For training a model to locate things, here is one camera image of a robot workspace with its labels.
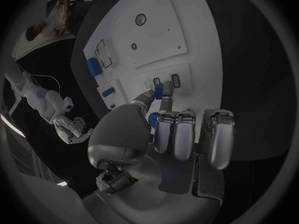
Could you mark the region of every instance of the cable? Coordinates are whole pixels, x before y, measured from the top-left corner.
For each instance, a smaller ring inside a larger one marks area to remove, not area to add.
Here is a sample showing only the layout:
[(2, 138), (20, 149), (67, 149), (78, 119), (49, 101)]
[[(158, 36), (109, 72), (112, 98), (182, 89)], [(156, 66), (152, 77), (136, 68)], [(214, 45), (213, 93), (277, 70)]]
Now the cable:
[(18, 48), (18, 46), (19, 46), (19, 43), (20, 43), (20, 41), (21, 41), (21, 36), (20, 36), (20, 38), (19, 38), (19, 41), (18, 41), (18, 43), (17, 43), (17, 46), (16, 46), (16, 48), (15, 48), (15, 51), (14, 51), (14, 55), (13, 55), (13, 57), (14, 57), (14, 61), (16, 62), (16, 64), (18, 65), (18, 67), (19, 68), (21, 68), (23, 71), (25, 71), (27, 74), (29, 74), (30, 76), (31, 76), (31, 78), (41, 87), (41, 85), (36, 81), (36, 79), (33, 77), (33, 76), (44, 76), (44, 77), (51, 77), (51, 78), (53, 78), (56, 82), (57, 82), (57, 84), (58, 84), (58, 93), (60, 94), (60, 84), (59, 84), (59, 82), (58, 82), (58, 80), (56, 80), (53, 76), (48, 76), (48, 75), (36, 75), (36, 74), (31, 74), (31, 73), (29, 73), (28, 71), (26, 71), (25, 69), (23, 69), (22, 67), (21, 67), (21, 65), (18, 63), (18, 61), (17, 61), (17, 59), (16, 59), (16, 57), (15, 57), (15, 54), (16, 54), (16, 51), (17, 51), (17, 48)]

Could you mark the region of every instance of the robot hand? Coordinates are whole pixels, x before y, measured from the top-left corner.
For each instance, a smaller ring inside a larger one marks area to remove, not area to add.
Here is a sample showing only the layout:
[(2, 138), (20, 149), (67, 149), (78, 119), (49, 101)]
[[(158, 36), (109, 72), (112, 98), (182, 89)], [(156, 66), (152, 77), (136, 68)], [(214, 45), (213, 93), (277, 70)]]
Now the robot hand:
[(58, 136), (67, 144), (84, 142), (93, 132), (91, 128), (87, 133), (83, 133), (86, 128), (86, 122), (81, 117), (74, 118), (74, 121), (72, 121), (61, 114), (53, 120), (53, 123)]

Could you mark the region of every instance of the blue component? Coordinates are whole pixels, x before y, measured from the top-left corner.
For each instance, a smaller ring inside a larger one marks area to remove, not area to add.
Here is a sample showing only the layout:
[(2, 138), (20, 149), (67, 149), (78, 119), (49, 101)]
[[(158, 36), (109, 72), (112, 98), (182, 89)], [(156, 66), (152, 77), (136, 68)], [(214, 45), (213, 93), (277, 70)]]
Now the blue component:
[(97, 58), (90, 58), (86, 61), (90, 74), (93, 78), (102, 73)]
[(112, 94), (114, 91), (115, 91), (114, 88), (111, 87), (111, 88), (105, 90), (104, 92), (102, 92), (102, 96), (107, 97), (108, 95)]
[(163, 96), (163, 84), (160, 83), (159, 85), (156, 85), (154, 88), (155, 91), (155, 98), (156, 100), (162, 100)]
[(155, 128), (156, 127), (156, 123), (157, 123), (157, 118), (158, 118), (158, 116), (159, 116), (159, 113), (151, 113), (150, 115), (149, 115), (149, 123), (150, 123), (150, 125), (153, 127), (153, 128)]

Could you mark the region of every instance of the person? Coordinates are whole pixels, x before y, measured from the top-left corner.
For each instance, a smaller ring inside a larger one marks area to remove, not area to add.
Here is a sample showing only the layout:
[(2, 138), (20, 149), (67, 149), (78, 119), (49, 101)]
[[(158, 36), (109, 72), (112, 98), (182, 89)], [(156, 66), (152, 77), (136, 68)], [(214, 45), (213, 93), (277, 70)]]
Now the person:
[(91, 5), (91, 1), (58, 0), (48, 18), (27, 29), (27, 41), (33, 41), (40, 33), (43, 38), (59, 37), (68, 30), (77, 36), (81, 23)]

